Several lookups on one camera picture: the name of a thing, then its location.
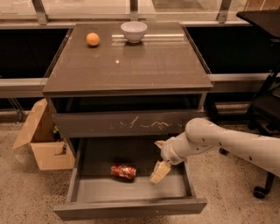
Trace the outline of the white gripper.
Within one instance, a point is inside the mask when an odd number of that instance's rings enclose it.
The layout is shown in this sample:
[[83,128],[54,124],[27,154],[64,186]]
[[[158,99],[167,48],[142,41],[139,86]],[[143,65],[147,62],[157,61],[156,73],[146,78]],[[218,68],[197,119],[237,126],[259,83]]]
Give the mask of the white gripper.
[[158,184],[171,170],[171,165],[178,165],[185,159],[175,151],[175,138],[172,137],[166,141],[158,140],[154,143],[161,149],[161,158],[164,161],[157,161],[150,175],[150,183],[152,185]]

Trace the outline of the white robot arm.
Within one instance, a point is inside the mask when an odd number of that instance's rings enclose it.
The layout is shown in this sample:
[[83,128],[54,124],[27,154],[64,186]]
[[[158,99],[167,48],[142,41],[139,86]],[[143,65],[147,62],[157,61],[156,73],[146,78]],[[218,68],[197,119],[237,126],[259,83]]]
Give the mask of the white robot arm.
[[186,161],[191,155],[222,148],[280,176],[280,139],[252,133],[224,129],[203,118],[190,120],[185,131],[165,141],[156,141],[162,161],[157,161],[150,176],[153,185],[159,183],[173,165]]

